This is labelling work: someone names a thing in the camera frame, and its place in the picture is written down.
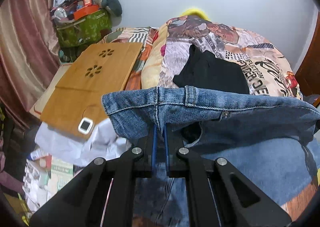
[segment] newspaper print fabric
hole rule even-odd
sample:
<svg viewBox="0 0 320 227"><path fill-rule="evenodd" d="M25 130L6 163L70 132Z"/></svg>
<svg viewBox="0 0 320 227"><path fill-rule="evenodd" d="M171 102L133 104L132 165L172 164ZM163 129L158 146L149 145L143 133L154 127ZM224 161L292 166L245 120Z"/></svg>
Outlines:
<svg viewBox="0 0 320 227"><path fill-rule="evenodd" d="M252 95L302 99L299 85L287 59L270 41L252 31L216 24L198 16L173 18L167 23L167 41L158 86L178 88L173 77L180 74L196 45L217 58L237 63Z"/></svg>

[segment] orange box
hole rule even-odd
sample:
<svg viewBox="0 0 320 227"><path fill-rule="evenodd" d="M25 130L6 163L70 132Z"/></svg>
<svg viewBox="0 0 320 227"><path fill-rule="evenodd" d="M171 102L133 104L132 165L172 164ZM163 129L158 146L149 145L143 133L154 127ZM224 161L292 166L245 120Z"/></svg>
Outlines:
<svg viewBox="0 0 320 227"><path fill-rule="evenodd" d="M84 6L90 6L92 5L92 0L83 0Z"/></svg>
<svg viewBox="0 0 320 227"><path fill-rule="evenodd" d="M83 16L92 14L98 10L99 10L98 5L90 5L90 6L85 6L81 9L77 10L73 15L75 17L75 20L78 20L78 19L82 18Z"/></svg>

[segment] green bag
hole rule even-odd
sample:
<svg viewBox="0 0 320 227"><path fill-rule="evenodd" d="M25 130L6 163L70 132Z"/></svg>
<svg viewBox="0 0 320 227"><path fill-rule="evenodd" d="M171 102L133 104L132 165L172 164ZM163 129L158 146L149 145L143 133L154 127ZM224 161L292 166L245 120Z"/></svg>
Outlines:
<svg viewBox="0 0 320 227"><path fill-rule="evenodd" d="M57 27L57 37L62 48L90 45L102 39L101 31L105 29L111 29L111 20L109 13L100 9L64 27Z"/></svg>

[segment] belt loop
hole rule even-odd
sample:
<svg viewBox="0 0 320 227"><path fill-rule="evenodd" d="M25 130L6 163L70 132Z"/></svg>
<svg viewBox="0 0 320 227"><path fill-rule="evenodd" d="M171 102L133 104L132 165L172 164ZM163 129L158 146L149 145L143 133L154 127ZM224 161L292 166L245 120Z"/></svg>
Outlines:
<svg viewBox="0 0 320 227"><path fill-rule="evenodd" d="M196 103L196 89L194 86L186 85L185 89L185 106L187 107L194 107Z"/></svg>

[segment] white phone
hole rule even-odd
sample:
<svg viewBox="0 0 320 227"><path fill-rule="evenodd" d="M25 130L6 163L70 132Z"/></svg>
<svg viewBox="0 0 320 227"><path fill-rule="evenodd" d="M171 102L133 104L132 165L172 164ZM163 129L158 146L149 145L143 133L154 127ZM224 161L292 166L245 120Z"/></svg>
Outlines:
<svg viewBox="0 0 320 227"><path fill-rule="evenodd" d="M93 120L91 120L87 117L84 117L84 118L82 118L82 120L78 126L78 131L82 134L87 135L91 131L93 124L94 124Z"/></svg>

